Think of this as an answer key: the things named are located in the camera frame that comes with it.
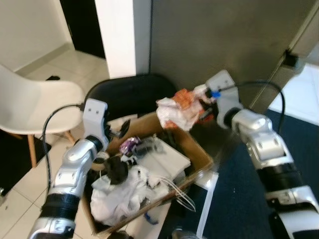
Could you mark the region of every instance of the tiled floor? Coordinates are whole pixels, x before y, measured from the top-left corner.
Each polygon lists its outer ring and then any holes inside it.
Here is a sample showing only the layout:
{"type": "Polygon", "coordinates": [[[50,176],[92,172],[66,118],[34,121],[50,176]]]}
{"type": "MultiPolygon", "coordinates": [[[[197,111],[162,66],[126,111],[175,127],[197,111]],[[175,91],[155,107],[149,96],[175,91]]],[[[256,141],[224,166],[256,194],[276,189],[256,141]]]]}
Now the tiled floor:
{"type": "MultiPolygon", "coordinates": [[[[283,92],[286,115],[319,125],[319,66],[306,64],[304,70],[285,85],[283,92]]],[[[281,112],[280,96],[269,108],[281,112]]]]}
{"type": "MultiPolygon", "coordinates": [[[[44,81],[52,75],[61,80],[72,81],[81,86],[87,93],[92,86],[109,78],[107,64],[104,59],[82,52],[67,51],[37,70],[28,74],[27,78],[44,81]]],[[[126,119],[111,121],[111,127],[120,126],[126,119]]],[[[83,124],[71,130],[78,139],[83,136],[83,124]]],[[[56,135],[47,136],[52,145],[50,160],[52,175],[55,175],[62,162],[62,155],[71,146],[70,142],[56,135]]],[[[199,181],[199,185],[208,186],[207,179],[199,181]]],[[[36,168],[31,169],[7,194],[5,203],[0,207],[0,239],[24,239],[27,237],[34,221],[40,214],[40,208],[46,195],[46,165],[42,160],[36,168]]],[[[135,239],[155,239],[160,233],[168,212],[169,205],[152,210],[157,215],[159,224],[152,226],[143,217],[130,222],[124,229],[135,239]]],[[[74,239],[95,239],[81,205],[76,216],[74,239]]]]}

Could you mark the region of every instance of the black chair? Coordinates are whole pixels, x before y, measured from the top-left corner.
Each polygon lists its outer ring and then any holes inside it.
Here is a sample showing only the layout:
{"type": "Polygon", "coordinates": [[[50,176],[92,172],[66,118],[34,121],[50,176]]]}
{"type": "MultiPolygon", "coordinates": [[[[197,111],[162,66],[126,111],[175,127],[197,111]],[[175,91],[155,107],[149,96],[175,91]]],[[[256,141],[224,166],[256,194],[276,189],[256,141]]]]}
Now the black chair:
{"type": "Polygon", "coordinates": [[[107,121],[129,115],[143,115],[156,110],[156,100],[173,97],[175,86],[158,75],[140,75],[96,84],[86,95],[108,104],[107,121]]]}

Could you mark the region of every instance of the white plastic chair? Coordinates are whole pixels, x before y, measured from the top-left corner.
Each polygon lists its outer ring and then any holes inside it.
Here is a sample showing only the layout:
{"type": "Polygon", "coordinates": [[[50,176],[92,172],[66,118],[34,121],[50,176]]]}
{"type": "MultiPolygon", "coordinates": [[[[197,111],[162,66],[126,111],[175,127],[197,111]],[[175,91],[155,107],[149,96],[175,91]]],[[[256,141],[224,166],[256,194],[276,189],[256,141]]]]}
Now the white plastic chair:
{"type": "MultiPolygon", "coordinates": [[[[36,166],[34,134],[42,134],[47,117],[66,104],[81,103],[82,89],[67,81],[31,81],[0,64],[0,129],[19,138],[28,136],[32,167],[36,166]]],[[[77,108],[61,110],[50,120],[46,133],[64,132],[74,143],[69,132],[82,120],[77,108]]]]}

